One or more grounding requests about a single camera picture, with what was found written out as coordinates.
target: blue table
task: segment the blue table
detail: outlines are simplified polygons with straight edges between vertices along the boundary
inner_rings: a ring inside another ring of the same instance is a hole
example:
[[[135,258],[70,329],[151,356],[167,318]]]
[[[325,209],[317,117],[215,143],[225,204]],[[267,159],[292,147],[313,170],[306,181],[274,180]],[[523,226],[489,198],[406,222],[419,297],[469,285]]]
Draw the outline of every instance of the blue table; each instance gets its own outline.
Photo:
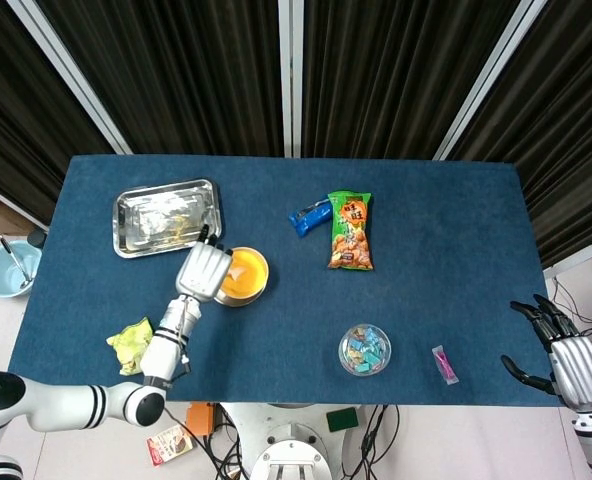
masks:
[[[506,353],[529,372],[549,372],[528,322],[508,308],[545,289],[519,179],[499,164],[75,157],[11,371],[58,384],[125,380],[105,338],[144,315],[158,324],[187,251],[118,257],[112,205],[132,187],[197,177],[220,186],[225,245],[263,252],[270,280],[247,307],[204,305],[189,346],[193,373],[171,399],[556,404],[516,382],[499,360]],[[287,221],[289,212],[340,189],[373,194],[372,272],[328,270],[331,225],[300,239]],[[337,355],[342,335],[361,322],[380,326],[392,341],[389,366],[369,378],[349,375]],[[431,349],[439,344],[456,385],[438,373]]]

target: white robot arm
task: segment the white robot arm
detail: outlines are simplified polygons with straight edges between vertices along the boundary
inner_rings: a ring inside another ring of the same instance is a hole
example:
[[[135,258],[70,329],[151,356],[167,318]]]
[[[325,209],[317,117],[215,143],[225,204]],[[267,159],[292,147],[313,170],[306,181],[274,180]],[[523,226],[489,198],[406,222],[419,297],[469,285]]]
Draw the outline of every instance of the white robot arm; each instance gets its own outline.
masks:
[[[182,295],[170,302],[143,355],[143,385],[51,386],[0,372],[0,439],[7,424],[20,415],[27,415],[30,426],[39,432],[96,428],[107,417],[136,426],[155,423],[163,413],[179,360],[189,369],[185,349],[200,318],[200,302],[216,296],[231,265],[231,251],[223,252],[214,246],[216,237],[207,235],[204,227],[176,279]],[[0,455],[0,480],[22,478],[18,462]]]
[[[540,295],[534,299],[539,308],[518,302],[511,302],[511,307],[531,322],[549,356],[551,380],[526,374],[506,355],[501,360],[518,381],[557,395],[578,414],[572,423],[592,473],[592,343],[552,302]]]

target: curtain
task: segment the curtain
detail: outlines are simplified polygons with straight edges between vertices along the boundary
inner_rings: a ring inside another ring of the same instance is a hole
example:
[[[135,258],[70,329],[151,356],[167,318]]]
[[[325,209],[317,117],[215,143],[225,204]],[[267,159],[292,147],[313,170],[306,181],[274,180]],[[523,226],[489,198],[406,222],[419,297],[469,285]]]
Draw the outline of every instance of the curtain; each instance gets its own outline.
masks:
[[[0,1],[0,193],[49,224],[72,155],[109,151],[34,40]]]
[[[548,2],[451,157],[516,165],[544,266],[592,244],[592,1]]]
[[[134,153],[283,155],[276,0],[39,0]]]
[[[431,159],[517,4],[305,2],[304,156]]]

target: metal tray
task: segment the metal tray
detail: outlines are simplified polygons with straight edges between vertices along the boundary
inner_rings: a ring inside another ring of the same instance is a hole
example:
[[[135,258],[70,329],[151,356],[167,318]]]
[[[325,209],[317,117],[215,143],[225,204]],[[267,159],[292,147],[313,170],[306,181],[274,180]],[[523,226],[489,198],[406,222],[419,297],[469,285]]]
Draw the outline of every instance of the metal tray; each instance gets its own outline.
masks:
[[[204,224],[220,237],[218,189],[209,180],[128,190],[114,203],[114,250],[135,258],[188,248]]]

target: orange device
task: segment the orange device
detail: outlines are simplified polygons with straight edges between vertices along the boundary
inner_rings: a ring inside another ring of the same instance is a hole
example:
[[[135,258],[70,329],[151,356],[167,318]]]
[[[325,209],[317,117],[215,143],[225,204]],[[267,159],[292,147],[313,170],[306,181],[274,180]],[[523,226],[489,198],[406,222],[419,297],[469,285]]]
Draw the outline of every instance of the orange device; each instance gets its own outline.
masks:
[[[192,402],[187,409],[185,426],[197,437],[211,434],[214,431],[214,404]]]

